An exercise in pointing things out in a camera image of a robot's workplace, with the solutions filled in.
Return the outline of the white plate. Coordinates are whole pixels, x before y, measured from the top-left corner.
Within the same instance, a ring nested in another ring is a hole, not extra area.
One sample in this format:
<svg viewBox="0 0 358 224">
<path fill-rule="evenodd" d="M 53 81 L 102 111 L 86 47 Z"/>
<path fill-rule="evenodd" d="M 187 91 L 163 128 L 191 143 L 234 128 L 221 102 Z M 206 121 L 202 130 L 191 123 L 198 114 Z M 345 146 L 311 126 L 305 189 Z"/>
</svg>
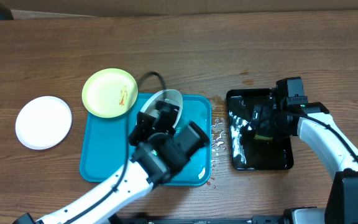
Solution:
<svg viewBox="0 0 358 224">
<path fill-rule="evenodd" d="M 63 100 L 41 96 L 20 110 L 15 124 L 16 136 L 29 149 L 49 149 L 64 140 L 72 120 L 70 107 Z"/>
<path fill-rule="evenodd" d="M 158 118 L 164 105 L 157 106 L 157 103 L 164 102 L 168 106 L 173 105 L 173 120 L 172 127 L 175 128 L 178 124 L 183 111 L 183 97 L 178 90 L 160 90 L 153 94 L 140 109 L 141 113 Z"/>
</svg>

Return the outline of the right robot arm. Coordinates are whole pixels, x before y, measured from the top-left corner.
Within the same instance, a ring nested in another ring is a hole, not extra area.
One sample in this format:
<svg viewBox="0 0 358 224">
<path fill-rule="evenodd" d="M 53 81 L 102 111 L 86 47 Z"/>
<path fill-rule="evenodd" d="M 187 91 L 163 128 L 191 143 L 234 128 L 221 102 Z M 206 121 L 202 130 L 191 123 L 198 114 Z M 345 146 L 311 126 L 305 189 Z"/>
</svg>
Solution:
<svg viewBox="0 0 358 224">
<path fill-rule="evenodd" d="M 325 208 L 293 208 L 287 223 L 358 223 L 358 148 L 338 128 L 329 110 L 311 103 L 300 77 L 284 78 L 274 88 L 252 90 L 250 125 L 256 139 L 297 136 L 307 143 L 333 180 Z"/>
</svg>

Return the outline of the yellow-green plate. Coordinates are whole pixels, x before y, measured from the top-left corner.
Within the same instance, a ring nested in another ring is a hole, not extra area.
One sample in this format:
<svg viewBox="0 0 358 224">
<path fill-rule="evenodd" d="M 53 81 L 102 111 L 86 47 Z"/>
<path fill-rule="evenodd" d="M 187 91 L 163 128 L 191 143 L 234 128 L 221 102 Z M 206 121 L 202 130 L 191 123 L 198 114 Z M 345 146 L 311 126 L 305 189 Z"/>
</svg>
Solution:
<svg viewBox="0 0 358 224">
<path fill-rule="evenodd" d="M 132 108 L 137 95 L 138 85 L 130 73 L 106 68 L 87 79 L 82 90 L 82 102 L 95 116 L 115 118 Z"/>
</svg>

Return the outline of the green yellow sponge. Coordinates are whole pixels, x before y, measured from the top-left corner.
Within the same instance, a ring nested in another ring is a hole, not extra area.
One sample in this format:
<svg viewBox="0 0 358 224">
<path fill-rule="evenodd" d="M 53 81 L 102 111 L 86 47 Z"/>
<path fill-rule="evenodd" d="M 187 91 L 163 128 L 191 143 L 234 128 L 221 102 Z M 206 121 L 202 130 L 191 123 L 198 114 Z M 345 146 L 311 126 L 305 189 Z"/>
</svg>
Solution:
<svg viewBox="0 0 358 224">
<path fill-rule="evenodd" d="M 256 134 L 254 136 L 254 138 L 257 139 L 257 140 L 261 140 L 261 141 L 272 141 L 273 140 L 273 137 L 262 136 L 262 135 L 259 135 L 259 134 Z"/>
</svg>

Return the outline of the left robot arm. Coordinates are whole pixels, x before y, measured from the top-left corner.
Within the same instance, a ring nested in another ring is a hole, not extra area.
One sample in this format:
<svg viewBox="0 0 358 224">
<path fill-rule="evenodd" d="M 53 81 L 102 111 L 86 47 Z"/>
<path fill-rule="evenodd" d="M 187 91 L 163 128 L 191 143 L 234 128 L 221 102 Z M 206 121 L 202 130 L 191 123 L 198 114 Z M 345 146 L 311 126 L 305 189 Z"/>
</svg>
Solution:
<svg viewBox="0 0 358 224">
<path fill-rule="evenodd" d="M 16 223 L 102 223 L 131 202 L 175 177 L 191 156 L 209 143 L 208 135 L 194 122 L 177 133 L 179 106 L 156 100 L 150 111 L 137 114 L 129 135 L 133 154 L 124 165 L 84 196 L 56 212 L 34 220 L 26 213 Z"/>
</svg>

